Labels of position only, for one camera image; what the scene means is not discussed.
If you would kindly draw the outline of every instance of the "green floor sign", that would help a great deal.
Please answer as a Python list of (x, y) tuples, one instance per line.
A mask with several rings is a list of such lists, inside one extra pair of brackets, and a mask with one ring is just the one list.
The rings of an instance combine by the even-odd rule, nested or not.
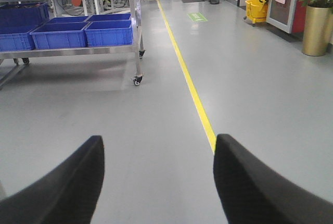
[(201, 13), (190, 13), (190, 14), (188, 14), (188, 16), (190, 17), (190, 19), (193, 22), (207, 22), (208, 21), (206, 19), (206, 17), (204, 17), (203, 14), (201, 14)]

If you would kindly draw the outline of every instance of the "yellow mop bucket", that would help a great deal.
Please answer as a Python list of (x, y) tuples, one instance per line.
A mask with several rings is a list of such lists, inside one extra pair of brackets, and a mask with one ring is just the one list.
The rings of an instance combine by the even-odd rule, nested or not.
[(254, 25), (256, 22), (266, 22), (268, 0), (246, 0), (246, 16)]

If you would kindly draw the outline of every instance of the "blue plastic crate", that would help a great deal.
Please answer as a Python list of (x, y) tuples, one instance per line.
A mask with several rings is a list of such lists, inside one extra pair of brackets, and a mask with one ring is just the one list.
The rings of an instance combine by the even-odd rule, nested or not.
[(49, 20), (47, 8), (47, 3), (1, 6), (0, 27), (41, 25)]
[(45, 24), (30, 34), (38, 49), (86, 47), (87, 25), (86, 22)]
[(93, 22), (85, 33), (88, 47), (133, 44), (132, 22), (129, 20)]
[(70, 22), (85, 22), (88, 17), (55, 17), (49, 23), (70, 23)]
[(37, 26), (0, 28), (0, 51), (28, 51), (35, 48), (30, 32)]
[(109, 14), (109, 15), (92, 15), (89, 17), (87, 22), (96, 21), (117, 21), (117, 20), (130, 20), (131, 14)]

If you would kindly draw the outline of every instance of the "potted plant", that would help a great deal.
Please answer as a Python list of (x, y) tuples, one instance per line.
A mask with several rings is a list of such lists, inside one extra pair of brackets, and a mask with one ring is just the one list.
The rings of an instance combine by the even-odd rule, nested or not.
[(333, 0), (300, 1), (307, 6), (302, 52), (323, 56), (333, 32)]

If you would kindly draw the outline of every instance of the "floor mat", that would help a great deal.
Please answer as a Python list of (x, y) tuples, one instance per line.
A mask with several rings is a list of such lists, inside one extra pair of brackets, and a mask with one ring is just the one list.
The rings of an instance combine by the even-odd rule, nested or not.
[(182, 2), (184, 4), (186, 4), (186, 3), (200, 3), (200, 2), (204, 2), (204, 0), (182, 0)]

